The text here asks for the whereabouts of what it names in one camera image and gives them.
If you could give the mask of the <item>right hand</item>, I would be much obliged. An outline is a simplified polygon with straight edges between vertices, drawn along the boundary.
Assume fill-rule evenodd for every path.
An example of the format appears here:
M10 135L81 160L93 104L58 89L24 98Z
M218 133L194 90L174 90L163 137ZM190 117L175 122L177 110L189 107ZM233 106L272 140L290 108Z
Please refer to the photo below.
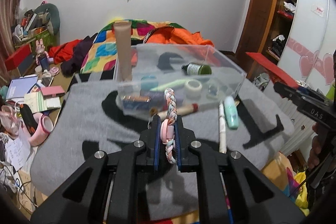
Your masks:
M316 135L312 139L309 158L307 160L307 166L309 170L312 170L315 166L319 165L318 155L321 153L323 144L320 140L320 135L323 134L323 127L321 127L319 123L316 123L313 125L312 129Z

